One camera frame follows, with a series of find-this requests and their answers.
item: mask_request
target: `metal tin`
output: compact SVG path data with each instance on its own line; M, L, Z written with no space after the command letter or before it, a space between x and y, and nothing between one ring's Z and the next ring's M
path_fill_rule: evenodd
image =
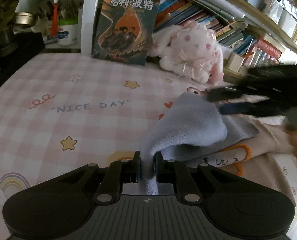
M34 13L18 12L13 18L15 25L20 25L22 28L33 27L37 22L37 16Z

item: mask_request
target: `black hair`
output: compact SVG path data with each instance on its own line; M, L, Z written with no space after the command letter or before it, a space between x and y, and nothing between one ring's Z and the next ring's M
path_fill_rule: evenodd
M122 27L120 27L120 31L123 31L123 30L128 30L128 28L126 27L126 26L122 26Z

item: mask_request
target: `rainbow print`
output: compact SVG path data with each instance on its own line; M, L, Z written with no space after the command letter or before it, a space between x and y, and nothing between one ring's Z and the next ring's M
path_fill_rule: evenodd
M29 188L29 182L21 174L11 172L0 178L0 189L5 191L9 186L15 186L19 191Z

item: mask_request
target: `pink bow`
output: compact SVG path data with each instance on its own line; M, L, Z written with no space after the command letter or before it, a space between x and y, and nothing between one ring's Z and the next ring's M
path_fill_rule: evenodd
M204 62L206 62L205 57L191 59L189 55L187 55L182 49L177 56L178 60L172 62L172 64L183 64L183 73L185 71L185 68L188 67L189 69L191 69L192 79L195 79L194 71L200 71L201 69L203 69Z

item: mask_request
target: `bed sheet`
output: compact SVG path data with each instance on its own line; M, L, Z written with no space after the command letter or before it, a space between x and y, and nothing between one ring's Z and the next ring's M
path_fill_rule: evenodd
M80 54L40 54L0 87L0 240L8 197L81 167L132 157L186 78Z

